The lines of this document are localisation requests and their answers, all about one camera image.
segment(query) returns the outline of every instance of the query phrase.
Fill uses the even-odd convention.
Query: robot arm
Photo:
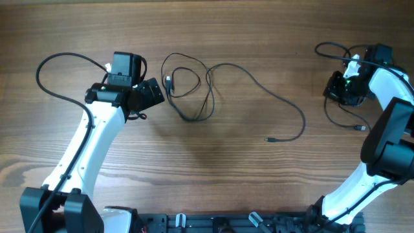
[[[112,141],[124,127],[125,117],[121,107],[113,107],[109,102],[94,101],[91,104],[87,104],[86,107],[94,116],[93,130],[85,144],[85,149],[81,152],[71,171],[71,178],[63,183],[59,191],[70,193],[72,189],[78,188],[82,194],[87,194],[92,200],[93,189],[102,162]],[[47,185],[49,190],[55,189],[59,183],[60,175],[65,172],[75,151],[79,148],[85,135],[87,124],[87,115],[86,112],[83,112],[80,125],[65,154],[53,172],[43,182],[43,186]]]
[[[356,72],[355,67],[358,70],[359,65],[356,64],[356,61],[350,62],[343,77],[348,78],[351,76],[349,74],[354,74],[354,80],[356,80],[359,73]],[[408,82],[406,74],[396,69],[394,71],[403,76]],[[366,193],[372,190],[376,184],[396,179],[405,175],[406,172],[410,172],[409,167],[411,167],[413,161],[413,150],[409,147],[409,142],[401,141],[400,138],[406,129],[411,127],[410,119],[413,112],[412,105],[414,104],[413,95],[409,87],[391,72],[377,68],[375,71],[371,71],[371,73],[373,75],[368,82],[369,89],[378,98],[384,114],[364,142],[361,151],[362,162],[357,169],[338,189],[323,198],[321,213],[328,220],[335,219],[347,211],[361,200]],[[355,83],[366,83],[366,80],[365,77],[364,82],[358,80],[359,82]],[[359,96],[353,96],[352,93],[343,93],[341,96],[347,97],[347,99],[343,99],[344,102],[360,99]],[[361,209],[381,193],[396,186],[397,184],[394,183],[381,186],[354,210],[335,222],[340,225],[349,225]]]

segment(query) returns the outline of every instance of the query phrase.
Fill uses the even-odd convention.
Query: black mount
[[[149,107],[162,103],[164,95],[155,78],[144,80],[146,71],[141,73],[143,57],[115,52],[111,73],[107,75],[107,84],[94,83],[85,93],[85,102],[109,102],[121,107],[125,122],[130,114],[137,114]]]
[[[384,67],[400,70],[400,67],[392,64],[393,49],[387,45],[376,44],[368,46],[364,61],[370,61]],[[369,90],[369,81],[378,67],[362,63],[358,76],[343,77],[340,71],[335,71],[329,78],[328,84],[323,92],[327,98],[333,99],[342,105],[358,106],[365,97],[374,98],[375,95]]]
[[[20,211],[23,218],[25,231],[27,232],[39,213],[43,203],[52,193],[42,188],[26,188],[20,198]],[[64,212],[54,212],[60,206],[65,206]],[[49,233],[59,229],[67,229],[67,232],[104,232],[104,222],[92,201],[79,189],[73,189],[71,193],[58,192],[49,209],[45,212],[33,233]]]
[[[358,213],[357,215],[355,215],[353,222],[350,225],[346,225],[346,224],[341,225],[338,223],[332,223],[330,225],[326,225],[326,223],[329,222],[329,219],[328,217],[322,214],[323,198],[325,198],[325,196],[321,196],[315,204],[310,205],[306,213],[301,214],[300,218],[297,219],[297,220],[300,220],[300,222],[303,224],[303,228],[305,229],[305,231],[303,231],[304,233],[314,232],[318,230],[320,226],[323,226],[323,230],[319,231],[321,233],[323,232],[335,232],[335,233],[365,232],[363,213]]]
[[[410,102],[394,97],[385,108],[361,149],[361,160],[367,164],[368,175],[400,179],[409,170],[414,158],[414,144],[402,140],[404,133],[414,136],[414,108]]]
[[[140,214],[139,218],[147,227],[148,233],[309,233],[318,226],[305,227],[305,212],[260,214],[265,230],[248,219],[248,214],[234,215],[194,215],[186,216],[183,226],[177,227],[177,216],[166,214]],[[359,213],[344,231],[322,230],[320,233],[344,232],[365,233],[364,217]]]

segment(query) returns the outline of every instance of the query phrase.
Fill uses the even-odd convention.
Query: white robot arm
[[[359,65],[356,64],[356,61],[351,61],[348,65],[348,69],[344,73],[344,77],[350,75],[358,75],[355,73],[355,67]],[[396,73],[404,77],[408,82],[407,74],[404,74],[401,71],[394,70]],[[414,98],[407,87],[399,78],[397,78],[391,72],[378,68],[372,75],[371,80],[369,81],[369,89],[375,94],[380,102],[382,109],[384,110],[390,101],[393,98],[399,98],[405,100],[414,105]],[[367,165],[361,162],[357,169],[349,176],[348,179],[334,192],[328,194],[323,199],[322,205],[322,214],[328,217],[330,220],[338,217],[340,214],[344,213],[348,208],[353,206],[357,201],[359,201],[366,193],[368,193],[374,186],[378,183],[388,181],[388,178],[385,178],[381,175],[370,176],[367,173]],[[360,203],[354,210],[348,213],[346,216],[341,217],[336,220],[336,223],[339,224],[351,224],[353,218],[361,209],[367,206],[371,201],[378,197],[381,193],[390,190],[396,187],[397,184],[386,184],[381,186],[379,189],[374,191],[368,198],[366,198],[362,203]]]
[[[74,188],[78,188],[82,194],[87,194],[92,200],[93,189],[102,162],[105,159],[112,141],[124,127],[125,117],[121,107],[114,107],[109,102],[94,101],[91,104],[86,104],[86,107],[94,116],[93,130],[89,135],[85,148],[82,150],[79,159],[71,171],[70,179],[67,179],[63,183],[59,192],[70,193]],[[75,151],[79,148],[87,125],[87,114],[83,112],[80,125],[65,154],[53,172],[43,182],[43,185],[47,185],[49,190],[55,189],[59,183],[60,175],[65,172],[67,166],[73,159]]]

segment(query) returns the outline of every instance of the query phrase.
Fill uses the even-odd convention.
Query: black camera
[[[379,64],[384,67],[390,67],[402,70],[400,67],[392,65],[393,49],[386,45],[370,45],[365,51],[364,61]],[[333,99],[342,105],[358,106],[365,97],[375,98],[374,93],[369,90],[369,81],[374,75],[378,66],[362,63],[359,68],[358,76],[343,77],[340,71],[335,71],[323,92],[327,98]]]
[[[141,74],[141,63],[145,71]],[[130,114],[162,103],[164,95],[155,78],[144,80],[147,72],[146,60],[136,54],[115,52],[111,72],[105,75],[102,83],[94,83],[85,94],[85,102],[110,102],[121,107],[125,121]]]

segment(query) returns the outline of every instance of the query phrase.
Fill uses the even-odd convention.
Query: cable plug
[[[175,85],[174,85],[174,76],[171,78],[171,94],[174,94]]]
[[[358,131],[364,131],[366,129],[366,127],[365,126],[356,125],[356,126],[354,126],[354,129],[355,130],[358,130]]]
[[[171,94],[171,90],[172,90],[172,82],[171,82],[171,77],[167,76],[166,78],[166,94],[170,95]]]
[[[265,141],[267,141],[267,142],[279,142],[279,139],[275,139],[275,138],[265,138]]]

